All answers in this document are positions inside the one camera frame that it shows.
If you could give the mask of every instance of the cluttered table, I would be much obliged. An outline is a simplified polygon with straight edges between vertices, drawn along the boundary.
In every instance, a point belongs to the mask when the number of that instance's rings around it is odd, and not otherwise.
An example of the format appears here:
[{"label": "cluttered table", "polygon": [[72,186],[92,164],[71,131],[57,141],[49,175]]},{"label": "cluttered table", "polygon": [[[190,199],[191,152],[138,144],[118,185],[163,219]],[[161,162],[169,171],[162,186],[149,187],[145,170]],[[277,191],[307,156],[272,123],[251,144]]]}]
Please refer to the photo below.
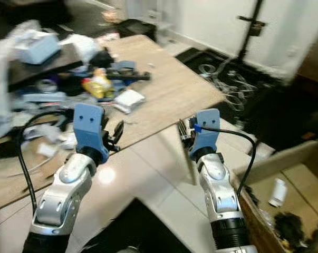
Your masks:
[{"label": "cluttered table", "polygon": [[[136,110],[127,115],[112,107],[106,110],[110,119],[107,124],[108,131],[113,132],[119,121],[125,121],[124,134],[118,143],[121,149],[224,99],[223,95],[207,81],[143,35],[105,42],[101,46],[106,46],[118,61],[134,61],[137,69],[151,73],[150,81],[138,81],[131,85],[133,90],[146,98]],[[33,141],[23,152],[28,168],[45,160],[42,155],[35,154],[41,142],[43,138]],[[52,182],[52,175],[63,164],[68,153],[60,150],[50,162],[31,174],[35,190],[44,188]],[[21,172],[21,167],[17,157],[0,159],[2,175],[18,172]],[[0,176],[0,208],[26,195],[28,191],[22,175]]]}]

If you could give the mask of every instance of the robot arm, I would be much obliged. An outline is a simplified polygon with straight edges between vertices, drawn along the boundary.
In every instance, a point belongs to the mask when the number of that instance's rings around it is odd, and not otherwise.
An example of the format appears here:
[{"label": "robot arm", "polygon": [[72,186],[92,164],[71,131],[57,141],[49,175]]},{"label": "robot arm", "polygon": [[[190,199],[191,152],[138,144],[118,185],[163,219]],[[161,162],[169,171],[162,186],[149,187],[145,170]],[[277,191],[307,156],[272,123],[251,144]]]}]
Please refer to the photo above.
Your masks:
[{"label": "robot arm", "polygon": [[189,156],[197,163],[216,253],[257,253],[255,246],[249,243],[244,216],[229,181],[229,171],[223,165],[222,155],[216,153],[215,143],[219,133],[200,128],[202,125],[218,129],[219,119],[217,109],[200,111],[189,121],[193,129],[191,135],[187,134],[182,121],[179,124],[180,134]]},{"label": "robot arm", "polygon": [[77,104],[74,133],[78,141],[72,154],[54,175],[33,216],[23,253],[64,253],[68,246],[80,202],[90,190],[97,166],[105,163],[109,151],[123,133],[123,122],[111,137],[104,129],[108,119],[97,106]]}]

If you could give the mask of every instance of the cardboard box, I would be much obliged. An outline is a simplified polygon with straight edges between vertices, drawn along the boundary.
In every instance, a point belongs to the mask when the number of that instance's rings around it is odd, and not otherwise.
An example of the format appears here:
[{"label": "cardboard box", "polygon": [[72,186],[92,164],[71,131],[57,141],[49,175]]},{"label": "cardboard box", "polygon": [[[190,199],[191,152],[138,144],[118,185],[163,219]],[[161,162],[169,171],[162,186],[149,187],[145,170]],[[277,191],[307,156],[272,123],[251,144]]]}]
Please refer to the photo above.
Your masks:
[{"label": "cardboard box", "polygon": [[[245,168],[233,170],[232,183],[237,187]],[[280,208],[268,204],[274,182],[280,178],[286,182],[288,193]],[[318,228],[318,140],[308,141],[256,163],[247,180],[255,196],[261,201],[259,208],[272,218],[279,212],[291,212],[302,219],[305,238],[311,238]],[[240,205],[258,252],[286,252],[274,230],[267,224],[250,196],[243,191]]]}]

